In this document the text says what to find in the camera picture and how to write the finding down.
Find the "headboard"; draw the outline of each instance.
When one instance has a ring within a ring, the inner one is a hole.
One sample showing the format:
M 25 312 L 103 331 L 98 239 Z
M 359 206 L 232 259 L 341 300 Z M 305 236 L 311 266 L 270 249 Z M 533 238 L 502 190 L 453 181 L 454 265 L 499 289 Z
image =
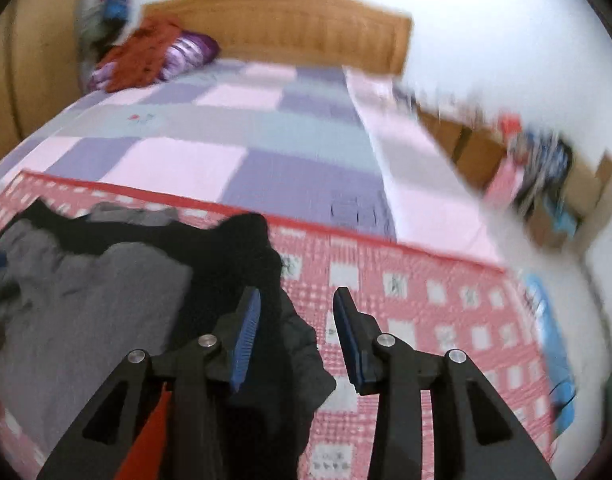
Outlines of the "headboard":
M 401 74 L 412 28 L 409 16 L 357 0 L 163 0 L 142 9 L 162 12 L 215 38 L 224 57 L 377 74 Z

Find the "floor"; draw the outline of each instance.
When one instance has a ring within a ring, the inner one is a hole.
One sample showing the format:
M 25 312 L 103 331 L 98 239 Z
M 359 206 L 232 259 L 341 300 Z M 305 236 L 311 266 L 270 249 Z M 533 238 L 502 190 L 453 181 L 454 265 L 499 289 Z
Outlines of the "floor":
M 586 276 L 568 254 L 538 251 L 512 211 L 486 209 L 489 234 L 513 270 L 538 274 L 553 303 L 566 340 L 577 387 L 575 418 L 556 441 L 552 467 L 559 480 L 572 480 L 599 445 L 602 421 L 602 385 L 611 371 L 608 345 Z

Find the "silver bolt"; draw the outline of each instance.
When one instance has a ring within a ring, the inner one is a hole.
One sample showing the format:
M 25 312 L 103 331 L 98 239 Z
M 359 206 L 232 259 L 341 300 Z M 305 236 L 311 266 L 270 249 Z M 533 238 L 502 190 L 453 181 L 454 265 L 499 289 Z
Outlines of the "silver bolt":
M 377 343 L 381 346 L 390 347 L 395 345 L 396 339 L 390 334 L 380 334 L 377 336 Z
M 144 350 L 133 350 L 128 354 L 128 361 L 132 364 L 141 363 L 146 358 L 146 352 Z
M 199 346 L 210 348 L 211 346 L 215 346 L 215 344 L 217 344 L 217 337 L 212 334 L 204 334 L 199 336 L 197 342 L 199 343 Z
M 451 350 L 448 352 L 448 357 L 451 358 L 451 361 L 455 363 L 465 363 L 466 362 L 466 353 L 462 350 Z

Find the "black fabric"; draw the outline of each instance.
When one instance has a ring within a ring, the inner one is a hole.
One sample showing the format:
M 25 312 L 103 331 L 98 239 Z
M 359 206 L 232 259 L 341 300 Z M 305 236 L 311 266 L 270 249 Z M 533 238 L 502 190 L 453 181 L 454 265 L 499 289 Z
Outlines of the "black fabric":
M 217 319 L 237 306 L 245 286 L 257 287 L 262 310 L 246 382 L 228 399 L 223 422 L 226 463 L 233 478 L 296 478 L 314 410 L 334 390 L 335 381 L 323 370 L 314 330 L 281 290 L 281 258 L 270 245 L 261 215 L 235 216 L 209 230 L 177 221 L 151 227 L 66 219 L 36 201 L 2 233 L 19 219 L 48 231 L 70 253 L 101 255 L 114 244 L 141 242 L 190 266 L 193 277 L 167 350 L 210 333 Z M 282 324 L 291 327 L 285 331 L 287 339 L 281 335 Z M 300 380 L 295 366 L 301 367 Z M 315 380 L 306 380 L 309 376 Z

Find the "purple pillow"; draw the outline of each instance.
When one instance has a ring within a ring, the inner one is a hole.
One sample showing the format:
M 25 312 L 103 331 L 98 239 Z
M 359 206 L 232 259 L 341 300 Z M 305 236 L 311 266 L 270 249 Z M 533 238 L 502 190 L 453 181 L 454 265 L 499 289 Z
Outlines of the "purple pillow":
M 157 81 L 169 81 L 184 72 L 204 66 L 215 59 L 218 53 L 219 45 L 210 36 L 183 31 L 175 43 L 168 47 Z M 95 70 L 90 77 L 88 89 L 94 91 L 105 88 L 114 69 L 115 62 L 110 62 Z

